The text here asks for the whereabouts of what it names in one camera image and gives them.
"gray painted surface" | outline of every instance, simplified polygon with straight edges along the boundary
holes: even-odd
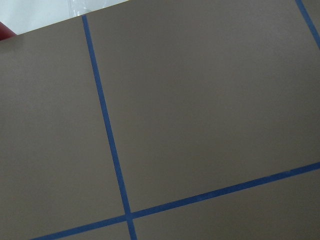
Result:
[[[132,0],[88,22],[131,210],[319,161],[320,52],[294,1]],[[319,239],[319,176],[136,219],[138,239]],[[81,19],[1,41],[0,239],[123,214]]]
[[[0,239],[124,213],[80,18],[0,42]]]
[[[320,52],[295,1],[88,15],[133,211],[319,161]]]
[[[320,173],[136,219],[139,240],[318,240]]]
[[[130,240],[125,222],[62,238],[63,240]]]

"blue tape line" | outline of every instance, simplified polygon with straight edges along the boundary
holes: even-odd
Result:
[[[258,178],[255,180],[251,180],[251,181],[247,181],[244,183],[240,183],[237,185],[233,185],[233,186],[228,186],[228,187],[224,187],[215,191],[210,191],[207,193],[203,193],[200,195],[196,195],[196,196],[192,196],[192,197],[187,197],[181,200],[177,200],[177,201],[173,201],[173,202],[169,202],[166,204],[162,204],[162,205],[158,205],[158,206],[154,206],[154,207],[150,207],[144,210],[140,210],[140,211],[136,211],[133,212],[131,214],[131,221],[132,219],[137,219],[137,218],[141,218],[141,217],[145,217],[148,215],[152,215],[152,214],[156,214],[156,213],[160,213],[163,211],[167,211],[170,209],[175,209],[175,208],[179,208],[185,205],[189,205],[189,204],[194,204],[197,202],[201,202],[204,200],[208,200],[208,199],[212,199],[212,198],[216,198],[222,195],[226,195],[226,194],[230,194],[230,193],[234,193],[237,191],[241,191],[244,189],[249,189],[252,187],[256,187],[259,185],[263,185],[263,184],[267,184],[267,183],[271,183],[271,182],[275,182],[281,179],[286,179],[289,177],[293,177],[296,175],[300,175],[300,174],[305,174],[311,171],[315,171],[315,170],[319,170],[320,169],[320,162],[314,163],[314,164],[310,164],[307,166],[302,166],[302,167],[298,167],[289,171],[284,171],[284,172],[280,172],[274,175],[270,175],[270,176],[265,176],[262,178]],[[63,237],[67,237],[70,235],[74,235],[74,234],[79,234],[79,233],[83,233],[86,231],[90,231],[90,230],[94,230],[94,229],[98,229],[98,228],[102,228],[102,227],[106,227],[109,225],[113,225],[113,224],[117,224],[117,223],[121,223],[121,222],[125,222],[127,220],[127,216],[122,215],[122,216],[118,216],[118,217],[113,217],[107,220],[103,220],[103,221],[98,221],[95,223],[91,223],[88,225],[84,225],[84,226],[79,226],[76,228],[72,228],[69,230],[65,230],[65,231],[61,231],[61,232],[57,232],[57,233],[53,233],[50,235],[46,235],[46,236],[41,236],[41,237],[37,237],[37,238],[33,238],[31,240],[54,240],[54,239],[59,239],[59,238],[63,238]]]
[[[237,185],[224,187],[224,188],[221,188],[221,189],[218,189],[215,191],[206,192],[206,193],[203,193],[200,195],[191,196],[191,197],[187,197],[187,198],[184,198],[181,200],[177,200],[177,201],[165,203],[162,205],[150,207],[150,208],[147,208],[144,210],[136,211],[136,212],[132,213],[132,217],[134,219],[141,218],[141,217],[144,217],[147,215],[156,214],[159,212],[167,211],[170,209],[175,209],[175,208],[182,207],[182,206],[189,205],[189,204],[194,204],[194,203],[201,202],[204,200],[216,198],[216,197],[219,197],[222,195],[234,193],[234,192],[241,191],[244,189],[249,189],[252,187],[271,183],[274,181],[289,178],[289,177],[296,176],[299,174],[304,174],[304,173],[318,170],[318,169],[320,169],[320,162],[317,162],[317,163],[314,163],[311,165],[307,165],[307,166],[303,166],[303,167],[299,167],[299,168],[295,168],[295,169],[292,169],[289,171],[284,171],[284,172],[277,173],[274,175],[265,176],[265,177],[258,178],[255,180],[243,182],[243,183],[240,183]]]
[[[125,221],[126,221],[125,215],[117,216],[117,217],[113,217],[113,218],[110,218],[107,220],[97,221],[97,222],[90,223],[87,225],[78,226],[78,227],[75,227],[75,228],[72,228],[69,230],[56,232],[56,233],[53,233],[50,235],[36,237],[31,240],[54,240],[54,239],[65,238],[65,237],[68,237],[71,235],[80,234],[83,232],[87,232],[87,231],[94,230],[94,229],[99,229],[99,228],[110,226],[113,224],[122,223]]]
[[[320,49],[320,36],[319,36],[319,33],[317,32],[317,29],[316,29],[314,23],[312,22],[311,17],[309,16],[309,14],[308,14],[308,12],[307,12],[307,10],[305,8],[304,3],[302,2],[302,0],[295,0],[295,2],[297,4],[297,6],[298,6],[303,18],[304,18],[306,24],[308,25],[308,27],[309,27],[312,35],[313,35],[313,38],[314,38],[316,44],[318,45],[318,48]]]
[[[87,42],[87,46],[88,46],[88,50],[89,50],[90,60],[91,60],[91,64],[92,64],[96,89],[97,89],[98,96],[99,96],[101,111],[102,111],[103,120],[104,120],[104,126],[105,126],[106,134],[108,137],[109,145],[110,145],[113,165],[114,165],[116,178],[117,178],[119,189],[120,189],[120,195],[121,195],[122,204],[123,204],[123,208],[124,208],[124,212],[125,212],[125,216],[126,216],[126,220],[127,220],[127,224],[128,224],[128,229],[129,229],[131,240],[136,240],[137,236],[136,236],[135,226],[134,226],[134,222],[133,222],[132,215],[131,215],[128,195],[127,195],[125,182],[124,182],[123,174],[122,174],[121,167],[120,167],[120,162],[119,162],[119,158],[118,158],[118,152],[117,152],[117,148],[116,148],[114,135],[112,133],[107,104],[106,104],[105,95],[104,95],[104,91],[103,91],[102,84],[101,84],[101,79],[100,79],[98,64],[97,64],[97,60],[96,60],[95,50],[94,50],[94,46],[93,46],[93,42],[92,42],[92,38],[91,38],[91,34],[90,34],[90,29],[89,29],[89,24],[88,24],[88,20],[87,20],[86,15],[82,16],[82,22],[83,22],[83,28],[84,28],[86,42]]]

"painter's tape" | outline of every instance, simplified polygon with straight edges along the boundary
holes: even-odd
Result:
[[[90,224],[87,224],[87,225],[71,228],[69,230],[60,231],[60,232],[56,232],[56,233],[53,233],[53,234],[36,237],[36,238],[31,239],[31,240],[61,239],[61,238],[65,238],[65,237],[68,237],[68,236],[71,236],[71,235],[84,233],[84,232],[87,232],[87,231],[90,231],[90,230],[103,228],[103,227],[106,227],[106,226],[122,223],[122,222],[125,222],[125,221],[126,221],[126,216],[125,215],[117,216],[117,217],[113,217],[113,218],[110,218],[110,219],[106,219],[106,220],[90,223]]]
[[[201,202],[204,200],[216,198],[216,197],[219,197],[222,195],[234,193],[234,192],[241,191],[244,189],[249,189],[252,187],[259,186],[259,185],[275,182],[275,181],[278,181],[281,179],[286,179],[286,178],[289,178],[292,176],[304,174],[304,173],[318,170],[318,169],[320,169],[320,162],[317,162],[317,163],[314,163],[311,165],[307,165],[307,166],[303,166],[303,167],[299,167],[299,168],[295,168],[295,169],[292,169],[289,171],[280,172],[280,173],[273,174],[270,176],[261,177],[261,178],[255,179],[255,180],[246,181],[246,182],[236,184],[233,186],[224,187],[224,188],[210,191],[210,192],[206,192],[206,193],[203,193],[200,195],[187,197],[187,198],[177,200],[177,201],[172,201],[172,202],[165,203],[162,205],[150,207],[150,208],[147,208],[144,210],[136,211],[136,212],[132,213],[132,217],[134,219],[141,218],[141,217],[148,216],[151,214],[156,214],[156,213],[160,213],[160,212],[167,211],[170,209],[182,207],[185,205],[194,204],[194,203]]]
[[[121,167],[120,167],[116,143],[115,143],[114,135],[113,135],[112,128],[111,128],[111,123],[110,123],[107,104],[106,104],[106,100],[105,100],[104,90],[103,90],[102,84],[101,84],[101,79],[100,79],[98,64],[97,64],[97,60],[96,60],[95,50],[94,50],[94,46],[93,46],[93,42],[92,42],[92,38],[91,38],[91,34],[90,34],[90,29],[89,29],[89,24],[88,24],[88,20],[87,20],[86,15],[82,16],[82,22],[83,22],[86,43],[87,43],[88,50],[89,50],[94,80],[95,80],[95,84],[96,84],[96,89],[97,89],[98,96],[99,96],[101,111],[102,111],[103,120],[104,120],[104,126],[105,126],[106,134],[108,137],[110,151],[111,151],[112,160],[113,160],[113,165],[114,165],[114,169],[115,169],[115,174],[116,174],[116,178],[117,178],[119,189],[120,189],[120,195],[121,195],[122,204],[123,204],[123,208],[124,208],[124,212],[125,212],[125,217],[126,217],[131,240],[136,240],[137,235],[136,235],[135,226],[134,226],[134,222],[133,222],[132,215],[131,215],[128,195],[127,195],[127,191],[126,191],[126,187],[125,187],[125,181],[124,181],[123,174],[122,174]]]
[[[307,12],[307,10],[305,8],[304,3],[302,2],[302,0],[295,0],[295,2],[297,4],[297,6],[298,6],[303,18],[304,18],[306,24],[308,25],[308,27],[309,27],[312,35],[313,35],[313,38],[314,38],[316,44],[318,45],[318,48],[320,49],[320,36],[319,36],[319,33],[318,33],[314,23],[312,22],[311,17],[309,16],[309,14],[308,14],[308,12]]]

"red object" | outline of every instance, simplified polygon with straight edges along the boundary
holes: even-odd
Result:
[[[16,34],[13,31],[11,31],[9,28],[7,28],[6,25],[0,22],[0,41],[3,39],[11,38],[15,35]]]

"white background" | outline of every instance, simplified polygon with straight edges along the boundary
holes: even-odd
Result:
[[[99,0],[90,0],[93,5],[97,1]],[[107,0],[107,7],[125,1]],[[69,18],[68,0],[0,0],[0,22],[16,34],[26,33]]]

